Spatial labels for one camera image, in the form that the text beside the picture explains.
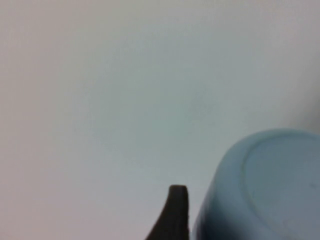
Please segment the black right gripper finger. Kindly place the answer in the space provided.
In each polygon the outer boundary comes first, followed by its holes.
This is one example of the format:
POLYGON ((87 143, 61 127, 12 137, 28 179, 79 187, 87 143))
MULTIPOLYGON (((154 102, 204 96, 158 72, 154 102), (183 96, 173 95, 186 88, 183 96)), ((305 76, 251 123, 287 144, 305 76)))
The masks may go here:
POLYGON ((171 185, 164 207, 146 240, 189 240, 189 194, 185 185, 171 185))

